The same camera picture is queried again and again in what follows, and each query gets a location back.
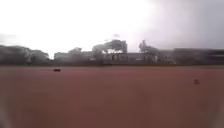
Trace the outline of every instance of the sky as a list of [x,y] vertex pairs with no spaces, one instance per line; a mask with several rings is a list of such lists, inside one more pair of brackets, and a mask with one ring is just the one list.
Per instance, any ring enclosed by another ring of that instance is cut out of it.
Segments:
[[161,49],[224,48],[223,12],[223,0],[0,0],[0,44],[53,55],[119,34],[130,52],[143,39]]

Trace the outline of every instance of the field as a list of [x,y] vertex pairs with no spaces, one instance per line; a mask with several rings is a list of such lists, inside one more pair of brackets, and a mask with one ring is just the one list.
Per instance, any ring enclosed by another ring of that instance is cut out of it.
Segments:
[[0,67],[0,128],[224,127],[222,67],[61,69]]

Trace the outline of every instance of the cloud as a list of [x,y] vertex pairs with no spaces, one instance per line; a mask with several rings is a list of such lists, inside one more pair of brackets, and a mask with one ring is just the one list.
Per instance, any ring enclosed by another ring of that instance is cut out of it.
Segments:
[[142,37],[161,47],[224,48],[223,0],[148,0],[160,5]]

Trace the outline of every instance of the rock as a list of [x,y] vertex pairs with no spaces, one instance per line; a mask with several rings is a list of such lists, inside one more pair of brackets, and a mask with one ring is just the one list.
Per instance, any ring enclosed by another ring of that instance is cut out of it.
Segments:
[[58,69],[58,68],[54,69],[54,72],[60,72],[60,71],[61,69]]

